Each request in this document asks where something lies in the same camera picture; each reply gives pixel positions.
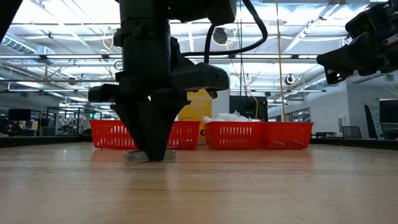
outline chair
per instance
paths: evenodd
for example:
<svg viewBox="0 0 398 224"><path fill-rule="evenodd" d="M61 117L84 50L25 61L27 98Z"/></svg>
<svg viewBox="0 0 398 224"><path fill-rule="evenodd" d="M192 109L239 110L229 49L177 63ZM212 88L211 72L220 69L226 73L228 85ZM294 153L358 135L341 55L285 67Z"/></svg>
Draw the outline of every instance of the chair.
<svg viewBox="0 0 398 224"><path fill-rule="evenodd" d="M343 137L351 139L362 139L361 130L358 126L343 126Z"/></svg>

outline ceiling beam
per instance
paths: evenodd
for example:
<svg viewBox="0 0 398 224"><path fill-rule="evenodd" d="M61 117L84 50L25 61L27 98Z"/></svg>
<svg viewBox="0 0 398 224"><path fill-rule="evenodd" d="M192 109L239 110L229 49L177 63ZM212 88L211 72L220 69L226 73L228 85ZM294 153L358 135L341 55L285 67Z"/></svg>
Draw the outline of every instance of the ceiling beam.
<svg viewBox="0 0 398 224"><path fill-rule="evenodd" d="M311 30L316 28L316 26L319 25L322 20L340 10L341 6L342 5L337 4L327 5L327 7L324 8L321 13L319 13L317 18L307 22L305 27L294 37L294 39L288 44L288 46L286 46L282 53L287 54L288 52L290 52L302 39L304 39L311 32Z"/></svg>

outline black cable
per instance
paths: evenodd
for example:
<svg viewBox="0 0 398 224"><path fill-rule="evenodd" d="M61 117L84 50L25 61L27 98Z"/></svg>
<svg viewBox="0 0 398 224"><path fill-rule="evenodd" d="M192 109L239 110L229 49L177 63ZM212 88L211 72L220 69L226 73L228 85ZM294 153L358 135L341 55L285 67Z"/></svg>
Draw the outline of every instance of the black cable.
<svg viewBox="0 0 398 224"><path fill-rule="evenodd" d="M242 0L244 5L246 6L246 8L248 9L248 11L250 12L250 14L252 15L254 21L256 22L257 26L260 28L261 34L262 34L262 38L260 40L258 40L256 43L251 44L247 47L243 47L237 50L225 50L225 51L219 51L219 52L210 52L209 55L231 55L231 54L240 54L243 52L247 52L249 50L255 49L256 47L260 46L262 43L264 43L267 38L268 38L268 31L266 26L264 25L263 21L261 20L261 18L259 17L259 14L257 13L256 9L254 8L254 6L251 4L250 0ZM182 53L182 55L184 57L186 56L202 56L205 55L205 52L185 52Z"/></svg>
<svg viewBox="0 0 398 224"><path fill-rule="evenodd" d="M209 63L209 59L210 59L210 43L211 43L211 39L212 39L212 35L213 35L213 31L214 31L215 26L211 25L208 32L207 32L207 36L206 36L206 43L205 43L205 63Z"/></svg>

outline red basket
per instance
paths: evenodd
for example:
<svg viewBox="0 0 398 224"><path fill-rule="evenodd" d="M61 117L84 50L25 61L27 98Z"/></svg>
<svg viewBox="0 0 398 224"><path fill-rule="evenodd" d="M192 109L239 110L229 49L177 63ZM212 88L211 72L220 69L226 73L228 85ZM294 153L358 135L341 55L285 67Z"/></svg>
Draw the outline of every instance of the red basket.
<svg viewBox="0 0 398 224"><path fill-rule="evenodd" d="M206 144L213 149L255 149L259 141L259 122L206 123Z"/></svg>
<svg viewBox="0 0 398 224"><path fill-rule="evenodd" d="M137 149L121 121L90 120L94 147L99 149ZM200 121L175 121L167 147L196 149Z"/></svg>
<svg viewBox="0 0 398 224"><path fill-rule="evenodd" d="M313 123L261 123L260 147L263 149L306 149L310 144Z"/></svg>

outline yellow cable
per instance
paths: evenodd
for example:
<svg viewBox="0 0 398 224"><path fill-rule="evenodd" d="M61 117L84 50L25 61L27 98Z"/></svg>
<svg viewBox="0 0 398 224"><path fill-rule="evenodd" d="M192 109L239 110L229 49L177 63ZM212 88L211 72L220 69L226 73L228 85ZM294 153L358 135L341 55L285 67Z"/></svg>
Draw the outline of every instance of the yellow cable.
<svg viewBox="0 0 398 224"><path fill-rule="evenodd" d="M280 84L280 95L282 97L282 121L286 120L285 117L285 96L284 96L284 86L282 84L282 47L280 46L280 30L279 30L279 8L278 8L278 0L275 0L276 4L276 23L278 30L278 50L279 50L279 84Z"/></svg>
<svg viewBox="0 0 398 224"><path fill-rule="evenodd" d="M258 114L258 112L259 112L259 102L257 101L257 98L256 97L254 97L250 92L248 92L250 95L251 95L251 97L253 97L254 98L254 100L256 101L256 118L255 119L257 119L257 114Z"/></svg>
<svg viewBox="0 0 398 224"><path fill-rule="evenodd" d="M396 90L396 88L393 86L393 84L391 82L388 81L387 75L385 73L383 73L384 78L386 78L386 81L390 84L391 88L394 90L395 93L397 93L398 95L398 91Z"/></svg>
<svg viewBox="0 0 398 224"><path fill-rule="evenodd" d="M113 36L114 36L114 33L112 34L112 43L111 43L111 46L109 47L109 46L107 46L106 43L105 43L106 31L107 31L107 29L105 29L104 36L103 36L103 38L102 38L102 43L104 44L104 47L106 47L107 49L112 49L112 47L113 47Z"/></svg>

